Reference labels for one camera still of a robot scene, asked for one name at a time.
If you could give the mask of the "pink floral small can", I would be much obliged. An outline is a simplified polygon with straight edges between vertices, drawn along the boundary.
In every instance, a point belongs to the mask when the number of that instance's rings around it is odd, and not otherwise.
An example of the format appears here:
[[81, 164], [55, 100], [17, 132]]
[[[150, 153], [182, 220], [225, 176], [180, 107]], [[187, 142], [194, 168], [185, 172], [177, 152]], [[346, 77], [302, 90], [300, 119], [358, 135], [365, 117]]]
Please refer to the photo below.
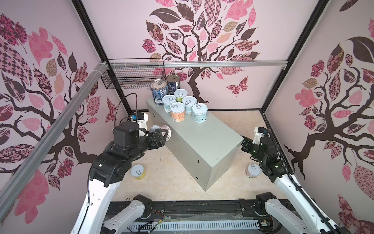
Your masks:
[[245, 174], [248, 178], [255, 179], [261, 174], [261, 171], [258, 164], [250, 163], [245, 169]]

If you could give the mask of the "orange label small can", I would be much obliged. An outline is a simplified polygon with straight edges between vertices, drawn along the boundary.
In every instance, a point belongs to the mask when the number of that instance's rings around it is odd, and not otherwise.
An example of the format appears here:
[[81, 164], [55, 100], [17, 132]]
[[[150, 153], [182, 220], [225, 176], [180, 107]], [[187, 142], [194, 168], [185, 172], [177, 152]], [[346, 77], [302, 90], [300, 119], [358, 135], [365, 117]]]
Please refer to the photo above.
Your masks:
[[170, 106], [170, 116], [175, 122], [182, 122], [186, 116], [186, 107], [181, 102], [175, 102]]

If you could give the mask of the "yellow label small can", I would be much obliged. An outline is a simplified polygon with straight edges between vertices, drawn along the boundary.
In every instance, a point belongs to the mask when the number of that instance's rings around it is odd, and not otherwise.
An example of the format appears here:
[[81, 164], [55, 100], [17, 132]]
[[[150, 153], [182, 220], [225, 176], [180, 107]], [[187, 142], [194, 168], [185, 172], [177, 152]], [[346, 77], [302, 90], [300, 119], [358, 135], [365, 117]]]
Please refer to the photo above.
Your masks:
[[146, 176], [146, 170], [143, 165], [137, 164], [131, 168], [131, 175], [136, 180], [142, 180]]

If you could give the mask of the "teal label small can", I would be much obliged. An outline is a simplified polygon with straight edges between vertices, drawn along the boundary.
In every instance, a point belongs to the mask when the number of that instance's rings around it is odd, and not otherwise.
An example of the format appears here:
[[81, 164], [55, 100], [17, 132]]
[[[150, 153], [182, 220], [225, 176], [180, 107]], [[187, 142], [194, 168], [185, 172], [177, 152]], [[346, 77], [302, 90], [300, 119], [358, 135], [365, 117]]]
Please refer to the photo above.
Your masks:
[[162, 98], [162, 104], [165, 112], [170, 113], [170, 106], [177, 102], [177, 97], [174, 95], [165, 95]]

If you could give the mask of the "light green small can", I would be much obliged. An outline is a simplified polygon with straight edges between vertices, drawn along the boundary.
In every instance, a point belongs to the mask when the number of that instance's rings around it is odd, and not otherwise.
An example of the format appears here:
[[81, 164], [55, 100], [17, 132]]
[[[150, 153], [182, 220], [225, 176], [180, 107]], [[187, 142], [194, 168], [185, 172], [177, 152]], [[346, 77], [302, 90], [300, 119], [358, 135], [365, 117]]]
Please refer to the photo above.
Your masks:
[[186, 89], [176, 89], [173, 95], [177, 98], [177, 102], [182, 102], [183, 98], [188, 95], [188, 91]]

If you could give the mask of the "pale blue small can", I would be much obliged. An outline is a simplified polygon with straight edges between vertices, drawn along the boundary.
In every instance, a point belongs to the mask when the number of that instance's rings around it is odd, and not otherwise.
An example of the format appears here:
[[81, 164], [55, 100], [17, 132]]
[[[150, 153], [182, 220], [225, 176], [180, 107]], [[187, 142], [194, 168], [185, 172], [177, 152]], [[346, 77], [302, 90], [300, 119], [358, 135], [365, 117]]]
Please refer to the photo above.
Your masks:
[[203, 123], [206, 120], [208, 108], [203, 103], [197, 103], [192, 107], [192, 118], [196, 123]]

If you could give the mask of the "blue white label can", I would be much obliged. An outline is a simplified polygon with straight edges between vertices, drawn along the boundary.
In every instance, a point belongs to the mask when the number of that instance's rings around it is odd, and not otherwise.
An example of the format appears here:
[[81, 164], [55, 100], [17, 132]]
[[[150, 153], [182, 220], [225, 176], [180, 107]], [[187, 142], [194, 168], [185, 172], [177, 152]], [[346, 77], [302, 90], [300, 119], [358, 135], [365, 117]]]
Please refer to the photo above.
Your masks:
[[153, 100], [156, 105], [163, 105], [162, 98], [168, 94], [167, 82], [165, 80], [154, 80], [150, 84]]

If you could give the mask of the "dark blue tall can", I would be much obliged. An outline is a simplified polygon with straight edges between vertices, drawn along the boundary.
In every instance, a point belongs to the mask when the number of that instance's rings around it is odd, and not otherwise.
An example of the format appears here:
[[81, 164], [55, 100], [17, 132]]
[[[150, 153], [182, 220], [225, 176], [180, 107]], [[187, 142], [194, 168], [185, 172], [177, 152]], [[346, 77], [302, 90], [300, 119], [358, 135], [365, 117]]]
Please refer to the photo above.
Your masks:
[[174, 94], [177, 89], [181, 87], [180, 77], [177, 74], [171, 74], [166, 77], [167, 88], [169, 94]]

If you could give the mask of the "pink label small can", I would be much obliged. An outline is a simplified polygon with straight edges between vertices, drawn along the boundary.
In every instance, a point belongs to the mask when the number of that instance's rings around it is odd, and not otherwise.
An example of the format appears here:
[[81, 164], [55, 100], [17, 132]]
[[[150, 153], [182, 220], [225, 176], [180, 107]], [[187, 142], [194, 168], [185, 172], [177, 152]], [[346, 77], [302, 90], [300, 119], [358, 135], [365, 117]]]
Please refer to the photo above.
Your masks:
[[154, 125], [150, 128], [150, 132], [156, 132], [157, 130], [159, 130], [163, 136], [163, 138], [166, 140], [166, 141], [169, 141], [170, 138], [171, 138], [171, 129], [167, 126], [167, 125]]

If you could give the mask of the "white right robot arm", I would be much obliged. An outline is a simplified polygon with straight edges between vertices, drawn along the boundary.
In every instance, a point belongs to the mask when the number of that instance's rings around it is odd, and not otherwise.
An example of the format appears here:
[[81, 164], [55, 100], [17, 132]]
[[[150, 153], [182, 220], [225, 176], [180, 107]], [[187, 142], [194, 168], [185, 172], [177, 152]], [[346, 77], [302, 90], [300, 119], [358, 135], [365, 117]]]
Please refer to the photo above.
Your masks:
[[286, 208], [272, 193], [256, 196], [256, 212], [270, 215], [292, 234], [341, 234], [341, 228], [312, 200], [290, 171], [279, 146], [269, 136], [254, 141], [245, 137], [241, 150], [249, 153], [262, 172], [287, 197], [295, 212]]

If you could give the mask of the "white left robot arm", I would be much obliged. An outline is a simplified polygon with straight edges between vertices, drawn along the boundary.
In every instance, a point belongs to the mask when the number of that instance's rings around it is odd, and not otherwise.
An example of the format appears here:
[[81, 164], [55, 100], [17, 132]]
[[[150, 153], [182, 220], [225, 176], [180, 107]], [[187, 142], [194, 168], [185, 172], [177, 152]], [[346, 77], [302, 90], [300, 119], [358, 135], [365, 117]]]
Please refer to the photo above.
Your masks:
[[168, 129], [149, 132], [136, 122], [124, 122], [113, 129], [114, 141], [93, 162], [87, 180], [87, 195], [73, 234], [120, 234], [139, 218], [151, 215], [151, 199], [138, 195], [109, 220], [106, 213], [125, 174], [133, 161], [148, 150], [163, 147], [169, 137]]

